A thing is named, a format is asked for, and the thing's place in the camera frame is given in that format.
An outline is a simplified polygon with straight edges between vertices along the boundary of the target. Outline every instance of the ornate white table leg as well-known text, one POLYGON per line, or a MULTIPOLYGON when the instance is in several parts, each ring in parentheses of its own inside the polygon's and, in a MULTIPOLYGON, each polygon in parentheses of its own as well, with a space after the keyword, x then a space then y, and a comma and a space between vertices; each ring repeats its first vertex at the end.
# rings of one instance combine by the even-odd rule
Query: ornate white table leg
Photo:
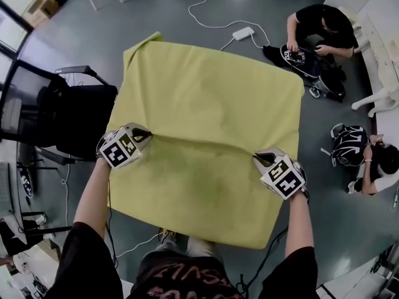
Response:
POLYGON ((368 113, 368 117, 373 117, 374 113, 380 112, 380 111, 389 111, 394 109, 395 107, 399 106, 399 102, 393 102, 391 105, 385 105, 385 106, 380 106, 380 107, 375 107, 371 109, 368 113))
POLYGON ((369 104, 378 100, 381 100, 382 98, 389 97, 389 92, 383 88, 380 91, 378 91, 376 94, 373 94, 369 97, 364 98, 363 100, 357 101, 352 104, 352 109, 357 110, 359 107, 365 104, 369 104))

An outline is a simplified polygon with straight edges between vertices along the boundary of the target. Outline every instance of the person's left hand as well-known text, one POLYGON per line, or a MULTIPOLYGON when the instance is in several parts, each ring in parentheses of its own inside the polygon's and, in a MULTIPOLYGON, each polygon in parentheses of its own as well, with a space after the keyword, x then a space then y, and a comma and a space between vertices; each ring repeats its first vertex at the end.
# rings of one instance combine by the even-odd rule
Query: person's left hand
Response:
POLYGON ((315 52, 324 57, 327 54, 330 54, 330 47, 324 44, 319 44, 316 46, 315 52))
POLYGON ((367 145, 363 151, 363 157, 364 159, 371 159, 373 157, 373 151, 372 147, 370 145, 367 145))

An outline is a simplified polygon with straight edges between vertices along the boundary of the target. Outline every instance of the keyboard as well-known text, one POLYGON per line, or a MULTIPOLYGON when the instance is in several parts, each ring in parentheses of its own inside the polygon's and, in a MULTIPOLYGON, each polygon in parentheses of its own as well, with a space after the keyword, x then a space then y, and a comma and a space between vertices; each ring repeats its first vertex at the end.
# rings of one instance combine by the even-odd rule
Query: keyboard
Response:
POLYGON ((8 163, 0 160, 0 217, 12 211, 8 163))

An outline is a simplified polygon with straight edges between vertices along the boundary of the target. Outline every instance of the cardboard box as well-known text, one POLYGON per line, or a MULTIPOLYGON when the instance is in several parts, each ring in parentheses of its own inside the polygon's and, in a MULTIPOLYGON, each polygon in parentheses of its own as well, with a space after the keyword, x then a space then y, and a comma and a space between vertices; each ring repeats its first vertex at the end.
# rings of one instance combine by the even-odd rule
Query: cardboard box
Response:
POLYGON ((36 0, 29 6, 22 17, 32 27, 37 27, 39 24, 50 19, 58 9, 59 5, 55 0, 36 0))

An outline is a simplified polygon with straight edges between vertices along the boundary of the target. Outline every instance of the yellow tablecloth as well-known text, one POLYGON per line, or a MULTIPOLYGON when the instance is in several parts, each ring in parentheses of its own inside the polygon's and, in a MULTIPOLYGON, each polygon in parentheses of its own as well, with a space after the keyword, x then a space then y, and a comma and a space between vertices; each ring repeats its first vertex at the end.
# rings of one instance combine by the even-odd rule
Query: yellow tablecloth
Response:
POLYGON ((142 159, 112 171, 112 207, 182 234, 265 247, 282 199, 260 182, 252 155, 276 146, 297 157, 302 80, 159 33, 123 59, 108 129, 134 121, 153 139, 142 159))

